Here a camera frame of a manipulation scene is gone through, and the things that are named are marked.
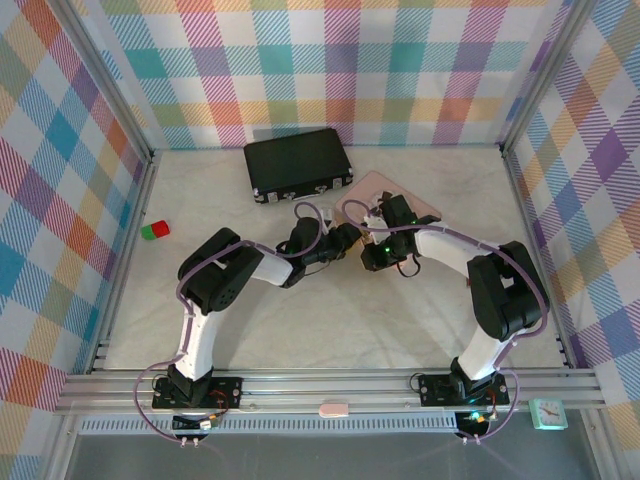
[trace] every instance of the white floor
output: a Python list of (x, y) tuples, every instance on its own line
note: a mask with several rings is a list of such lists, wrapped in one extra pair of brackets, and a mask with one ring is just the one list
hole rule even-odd
[[(349, 148), (356, 181), (377, 170), (476, 238), (525, 241), (518, 207), (494, 148)], [(312, 201), (333, 205), (346, 193)], [(182, 308), (174, 296), (184, 259), (223, 226), (275, 246), (295, 224), (293, 204), (254, 203), (241, 150), (167, 152), (145, 223), (172, 233), (139, 239), (105, 366), (143, 368), (177, 349)], [(421, 259), (416, 278), (371, 273), (360, 247), (289, 290), (251, 281), (231, 307), (214, 347), (216, 368), (447, 367), (476, 321), (465, 279)], [(523, 341), (505, 365), (562, 366), (555, 328)]]

